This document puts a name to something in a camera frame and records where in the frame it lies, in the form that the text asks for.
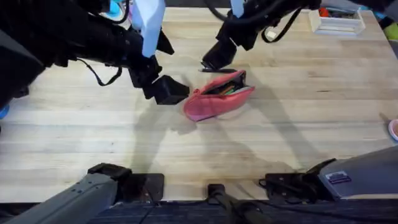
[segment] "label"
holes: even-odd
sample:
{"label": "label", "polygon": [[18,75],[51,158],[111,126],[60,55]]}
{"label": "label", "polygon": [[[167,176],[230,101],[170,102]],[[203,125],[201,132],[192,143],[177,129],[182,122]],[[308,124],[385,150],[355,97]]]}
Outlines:
{"label": "label", "polygon": [[340,184],[345,182],[351,182],[351,178],[344,171],[334,172],[331,174],[325,175],[326,179],[328,179],[331,184]]}
{"label": "label", "polygon": [[274,33],[273,31],[268,31],[267,32],[267,36],[271,39],[275,39],[276,37],[276,33]]}

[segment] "pencil case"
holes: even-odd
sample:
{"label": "pencil case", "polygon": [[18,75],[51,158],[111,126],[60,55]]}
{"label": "pencil case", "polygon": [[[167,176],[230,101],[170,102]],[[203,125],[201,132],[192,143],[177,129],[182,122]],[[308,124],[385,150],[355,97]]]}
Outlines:
{"label": "pencil case", "polygon": [[245,70],[223,75],[196,89],[183,110],[190,120],[201,121],[239,108],[254,89],[246,85]]}

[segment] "wooden table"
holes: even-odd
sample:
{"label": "wooden table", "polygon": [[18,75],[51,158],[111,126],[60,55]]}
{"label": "wooden table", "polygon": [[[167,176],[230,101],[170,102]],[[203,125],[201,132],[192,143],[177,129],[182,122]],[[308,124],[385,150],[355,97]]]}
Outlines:
{"label": "wooden table", "polygon": [[[247,70],[255,93],[241,109],[197,124],[181,104],[145,100],[127,70],[103,88],[82,63],[48,69],[1,121],[0,202],[44,201],[100,162],[165,174],[165,200],[205,198],[208,183],[265,198],[254,184],[265,173],[393,145],[384,120],[398,116],[398,63],[374,16],[363,17],[363,34],[337,37],[313,34],[303,12],[279,43],[240,48],[231,67]],[[198,70],[220,25],[207,9],[167,9],[164,32],[176,53],[157,55],[162,73],[192,89],[219,75]],[[92,64],[105,80],[116,72]]]}

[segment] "black cable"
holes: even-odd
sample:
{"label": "black cable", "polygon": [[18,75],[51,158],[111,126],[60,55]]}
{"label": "black cable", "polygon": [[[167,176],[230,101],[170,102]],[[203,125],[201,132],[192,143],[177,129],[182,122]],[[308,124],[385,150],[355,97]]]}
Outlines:
{"label": "black cable", "polygon": [[150,203],[153,205],[152,208],[148,209],[148,211],[145,213],[145,215],[141,218],[138,224],[143,224],[145,219],[148,217],[148,215],[153,211],[153,209],[156,207],[156,204],[154,202],[154,198],[152,197],[152,194],[148,191],[148,189],[144,186],[144,190],[147,192],[149,196]]}
{"label": "black cable", "polygon": [[296,20],[297,16],[299,16],[301,10],[303,8],[300,7],[298,8],[292,15],[292,17],[289,19],[289,21],[287,22],[286,26],[284,27],[284,29],[282,30],[282,32],[280,32],[280,34],[273,40],[269,40],[266,37],[266,30],[267,28],[265,28],[262,32],[261,32],[261,38],[263,39],[263,41],[265,41],[266,43],[270,44],[270,43],[275,43],[281,40],[281,38],[283,38],[283,36],[287,33],[287,31],[290,29],[290,27],[292,26],[293,22]]}
{"label": "black cable", "polygon": [[[259,185],[263,189],[266,189],[266,185],[263,183],[265,179],[259,180]],[[290,212],[297,212],[297,213],[306,213],[306,214],[311,214],[311,215],[320,215],[324,217],[331,217],[331,218],[339,218],[339,219],[344,219],[344,220],[351,220],[351,221],[356,221],[356,222],[373,222],[373,223],[398,223],[398,219],[378,219],[378,218],[366,218],[366,217],[351,217],[347,215],[340,215],[340,214],[335,214],[335,213],[328,213],[328,212],[313,212],[313,211],[308,211],[308,210],[303,210],[303,209],[297,209],[297,208],[287,208],[283,207],[280,205],[274,205],[269,202],[265,202],[262,200],[255,200],[257,203],[261,203],[263,205],[267,205],[268,207],[276,208],[278,210],[285,210],[285,211],[290,211]]]}
{"label": "black cable", "polygon": [[97,79],[97,82],[100,86],[110,85],[110,84],[114,83],[122,75],[122,68],[119,67],[118,72],[116,72],[116,74],[107,83],[103,83],[102,80],[100,79],[100,77],[94,71],[93,67],[91,67],[91,65],[89,65],[87,62],[85,62],[84,60],[82,60],[80,58],[78,58],[77,60],[83,62],[87,66],[87,68],[90,69],[90,71],[94,73],[95,78]]}
{"label": "black cable", "polygon": [[230,19],[222,13],[220,13],[211,3],[210,0],[203,0],[206,4],[206,7],[210,10],[210,12],[217,17],[219,20],[224,21],[224,22],[229,22],[230,24],[236,24],[236,25],[245,25],[245,24],[250,24],[253,22],[257,22],[260,19],[263,19],[266,17],[270,12],[274,11],[277,7],[279,7],[282,4],[285,4],[287,0],[276,0],[273,1],[273,3],[265,8],[263,11],[258,12],[256,15],[250,17],[250,18],[242,18],[242,19]]}

